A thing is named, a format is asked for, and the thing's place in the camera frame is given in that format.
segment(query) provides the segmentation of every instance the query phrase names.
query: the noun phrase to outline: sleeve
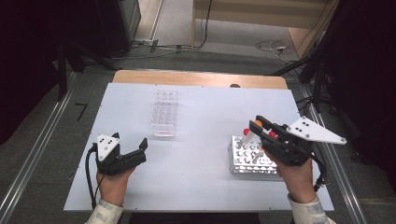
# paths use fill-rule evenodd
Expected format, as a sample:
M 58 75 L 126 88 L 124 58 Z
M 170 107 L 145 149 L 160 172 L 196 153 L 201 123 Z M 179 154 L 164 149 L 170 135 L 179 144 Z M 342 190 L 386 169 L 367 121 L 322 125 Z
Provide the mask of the sleeve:
M 317 198 L 312 203 L 296 203 L 288 196 L 296 224 L 335 224 L 324 212 L 320 200 Z
M 100 199 L 86 224 L 116 224 L 122 215 L 122 211 L 122 207 Z

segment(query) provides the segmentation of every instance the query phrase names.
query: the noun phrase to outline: human hand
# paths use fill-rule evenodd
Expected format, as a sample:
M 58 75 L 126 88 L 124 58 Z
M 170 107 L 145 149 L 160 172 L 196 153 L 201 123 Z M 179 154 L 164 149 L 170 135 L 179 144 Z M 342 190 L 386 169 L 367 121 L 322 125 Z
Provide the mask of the human hand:
M 265 150 L 268 158 L 276 163 L 277 173 L 285 180 L 290 197 L 297 203 L 311 203 L 317 198 L 313 186 L 312 159 L 302 166 L 287 166 Z
M 132 168 L 131 170 L 128 170 L 120 175 L 106 175 L 103 180 L 103 175 L 99 174 L 98 172 L 96 174 L 96 180 L 98 183 L 102 180 L 102 183 L 99 185 L 101 198 L 108 203 L 122 207 L 128 179 L 134 169 L 135 168 Z

